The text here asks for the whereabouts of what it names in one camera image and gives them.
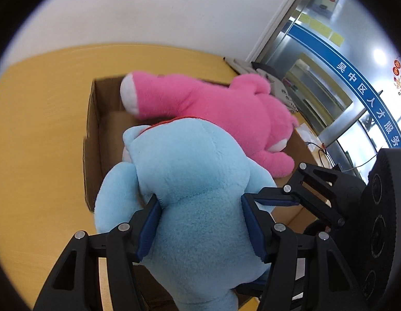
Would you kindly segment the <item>pink plush bear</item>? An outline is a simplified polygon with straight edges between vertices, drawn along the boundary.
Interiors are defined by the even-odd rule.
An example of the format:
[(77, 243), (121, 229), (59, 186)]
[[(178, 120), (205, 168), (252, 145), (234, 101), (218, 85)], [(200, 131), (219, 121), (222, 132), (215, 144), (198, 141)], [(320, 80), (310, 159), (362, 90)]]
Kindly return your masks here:
[(195, 117), (216, 124), (272, 177), (283, 178), (294, 169), (284, 149), (297, 118), (257, 74), (241, 74), (229, 86), (220, 86), (182, 74), (131, 72), (120, 83), (120, 97), (125, 110), (139, 120)]

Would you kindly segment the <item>light blue plush toy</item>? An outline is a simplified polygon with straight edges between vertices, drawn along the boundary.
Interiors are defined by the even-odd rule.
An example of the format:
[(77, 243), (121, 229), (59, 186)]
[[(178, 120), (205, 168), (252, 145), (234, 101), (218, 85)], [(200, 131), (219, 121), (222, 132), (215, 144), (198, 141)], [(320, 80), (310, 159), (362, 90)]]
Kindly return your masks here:
[(134, 126), (122, 139), (126, 158), (97, 194), (97, 231), (126, 223), (156, 197), (162, 214), (143, 265), (179, 310), (237, 310), (236, 287), (268, 270), (251, 245), (241, 197), (274, 186), (270, 173), (203, 119)]

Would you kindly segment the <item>cardboard box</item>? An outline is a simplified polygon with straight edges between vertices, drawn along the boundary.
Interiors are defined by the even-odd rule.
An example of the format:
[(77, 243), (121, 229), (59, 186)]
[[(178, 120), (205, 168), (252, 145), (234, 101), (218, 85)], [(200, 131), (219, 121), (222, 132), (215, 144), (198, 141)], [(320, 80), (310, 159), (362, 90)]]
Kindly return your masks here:
[[(83, 146), (83, 170), (85, 179), (85, 201), (94, 213), (97, 193), (107, 172), (122, 159), (123, 132), (131, 126), (157, 124), (165, 118), (139, 121), (124, 109), (120, 99), (120, 83), (123, 76), (97, 79), (92, 83), (88, 113), (87, 133)], [(307, 143), (294, 130), (284, 151), (294, 159), (297, 169), (300, 162), (321, 166), (314, 159)], [(295, 232), (304, 229), (316, 220), (314, 214), (302, 206), (278, 207), (273, 213), (275, 221), (284, 223)], [(177, 310), (172, 297), (142, 265), (136, 269), (138, 287), (143, 294), (146, 310)]]

